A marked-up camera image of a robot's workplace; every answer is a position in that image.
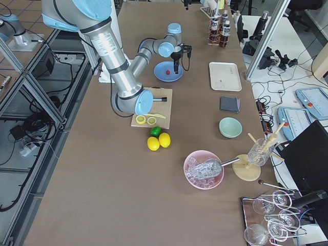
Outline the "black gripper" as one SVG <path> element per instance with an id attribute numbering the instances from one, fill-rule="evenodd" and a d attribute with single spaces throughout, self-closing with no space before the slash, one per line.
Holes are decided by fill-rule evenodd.
<path id="1" fill-rule="evenodd" d="M 189 5 L 191 4 L 191 0 L 183 0 L 183 5 L 185 6 L 186 10 L 189 10 Z"/>
<path id="2" fill-rule="evenodd" d="M 183 57 L 184 53 L 186 53 L 188 59 L 190 59 L 191 54 L 192 54 L 192 46 L 191 45 L 181 44 L 181 45 L 178 46 L 178 51 L 174 51 L 171 54 L 171 58 L 174 61 L 174 72 L 175 73 L 179 72 L 179 60 Z"/>

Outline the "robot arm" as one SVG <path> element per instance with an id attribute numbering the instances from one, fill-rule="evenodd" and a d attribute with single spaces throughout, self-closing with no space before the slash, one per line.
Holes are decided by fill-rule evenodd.
<path id="1" fill-rule="evenodd" d="M 163 39 L 142 41 L 134 60 L 129 61 L 122 50 L 113 1 L 42 1 L 42 17 L 49 27 L 89 37 L 115 82 L 111 106 L 124 113 L 145 115 L 151 111 L 153 94 L 137 78 L 154 54 L 171 57 L 178 73 L 183 53 L 190 55 L 192 50 L 182 43 L 180 24 L 172 23 Z"/>

